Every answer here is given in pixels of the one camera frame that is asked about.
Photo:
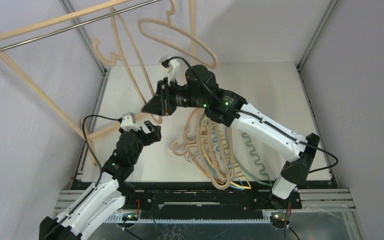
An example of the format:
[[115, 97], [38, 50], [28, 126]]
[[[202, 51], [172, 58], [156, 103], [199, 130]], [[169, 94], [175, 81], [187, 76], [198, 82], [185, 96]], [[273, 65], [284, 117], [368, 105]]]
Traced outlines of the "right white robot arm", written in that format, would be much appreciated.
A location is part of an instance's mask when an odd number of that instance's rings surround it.
[[185, 71], [186, 84], [179, 85], [174, 75], [178, 68], [162, 64], [167, 77], [157, 82], [154, 96], [142, 107], [143, 113], [170, 116], [178, 107], [201, 108], [213, 122], [231, 127], [262, 141], [284, 159], [285, 164], [269, 194], [269, 203], [282, 208], [289, 196], [306, 181], [318, 148], [319, 137], [291, 131], [257, 110], [239, 94], [222, 89], [215, 74], [203, 65]]

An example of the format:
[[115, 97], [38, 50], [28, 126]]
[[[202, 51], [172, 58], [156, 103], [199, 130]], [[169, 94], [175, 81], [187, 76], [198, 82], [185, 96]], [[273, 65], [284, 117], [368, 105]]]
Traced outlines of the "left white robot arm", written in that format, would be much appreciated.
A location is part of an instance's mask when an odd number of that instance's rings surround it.
[[98, 178], [66, 210], [42, 220], [40, 240], [87, 240], [112, 213], [135, 205], [135, 188], [126, 180], [143, 148], [162, 138], [161, 126], [149, 120], [144, 125], [121, 122], [120, 137]]

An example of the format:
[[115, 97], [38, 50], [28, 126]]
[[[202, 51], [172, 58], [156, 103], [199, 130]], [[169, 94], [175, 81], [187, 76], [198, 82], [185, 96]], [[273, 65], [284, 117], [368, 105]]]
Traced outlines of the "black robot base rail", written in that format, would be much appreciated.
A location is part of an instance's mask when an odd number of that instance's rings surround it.
[[155, 220], [248, 220], [261, 219], [263, 211], [286, 208], [301, 210], [302, 199], [293, 192], [286, 199], [275, 197], [266, 183], [251, 183], [251, 189], [216, 189], [209, 182], [132, 182], [135, 193], [123, 210], [142, 211]]

